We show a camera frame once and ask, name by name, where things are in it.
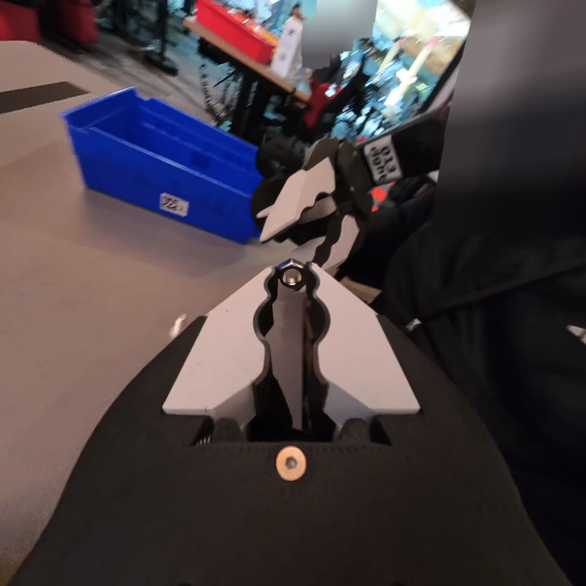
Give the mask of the red bag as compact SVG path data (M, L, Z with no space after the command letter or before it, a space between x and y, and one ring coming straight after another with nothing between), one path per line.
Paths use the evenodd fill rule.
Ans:
M335 121L347 103L347 83L332 87L329 83L319 83L311 78L309 87L311 95L303 114L304 128L314 132L324 124Z

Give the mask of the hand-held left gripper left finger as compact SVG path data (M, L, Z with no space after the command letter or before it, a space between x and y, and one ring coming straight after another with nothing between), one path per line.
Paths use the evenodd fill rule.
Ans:
M266 339L278 283L277 268L265 268L197 320L201 329L162 405L166 415L228 419L270 433L292 429Z

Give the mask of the silver hex bolt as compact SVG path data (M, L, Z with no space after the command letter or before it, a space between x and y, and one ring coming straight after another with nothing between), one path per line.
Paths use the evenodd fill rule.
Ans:
M298 291L304 286L305 265L295 259L288 259L277 265L277 273L284 287Z

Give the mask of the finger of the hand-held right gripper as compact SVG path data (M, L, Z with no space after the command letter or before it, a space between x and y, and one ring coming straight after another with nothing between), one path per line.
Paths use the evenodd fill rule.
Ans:
M328 221L324 236L312 238L293 250L293 259L312 262L333 274L348 259L359 237L360 225L355 216L335 216Z
M297 224L302 213L315 206L320 194L330 196L335 187L335 169L328 157L309 170L295 172L285 181L275 203L259 213L266 220L260 242L272 240Z

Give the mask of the person's right forearm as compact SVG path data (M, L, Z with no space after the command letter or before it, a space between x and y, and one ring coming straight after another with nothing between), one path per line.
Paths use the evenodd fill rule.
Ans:
M429 316L470 260L466 240L436 229L436 188L395 208L374 212L362 246L342 264L344 276L379 289L375 304L395 325Z

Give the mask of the blue storage bin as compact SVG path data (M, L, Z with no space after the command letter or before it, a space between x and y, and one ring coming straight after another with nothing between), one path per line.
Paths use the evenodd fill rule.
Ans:
M134 87L62 112L85 186L245 244L257 148Z

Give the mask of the dark table slot cover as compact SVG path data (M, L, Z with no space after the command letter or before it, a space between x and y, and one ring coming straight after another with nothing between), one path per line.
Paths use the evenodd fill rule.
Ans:
M1 115L89 94L66 81L1 92Z

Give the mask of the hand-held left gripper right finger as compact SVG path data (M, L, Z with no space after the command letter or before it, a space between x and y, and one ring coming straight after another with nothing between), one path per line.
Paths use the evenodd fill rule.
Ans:
M331 441L351 420L419 414L380 316L313 262L304 279L304 428Z

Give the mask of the red storage bin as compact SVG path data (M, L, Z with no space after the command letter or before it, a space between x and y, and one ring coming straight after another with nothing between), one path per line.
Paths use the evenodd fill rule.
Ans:
M271 64L278 38L251 16L216 1L196 1L195 20L254 61Z

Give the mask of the brown edged desk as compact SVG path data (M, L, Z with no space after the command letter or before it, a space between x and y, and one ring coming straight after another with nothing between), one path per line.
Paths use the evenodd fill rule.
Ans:
M201 25L195 17L183 20L184 28L199 38L199 52L206 57L218 57L229 63L241 75L236 107L232 114L230 132L242 140L259 145L266 126L264 114L272 96L292 99L304 108L310 95L254 61L228 41Z

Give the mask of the white carton box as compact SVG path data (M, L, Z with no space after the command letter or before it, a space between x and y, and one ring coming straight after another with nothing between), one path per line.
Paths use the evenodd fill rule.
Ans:
M302 33L301 19L291 16L285 21L270 65L271 71L285 80L294 78L302 69Z

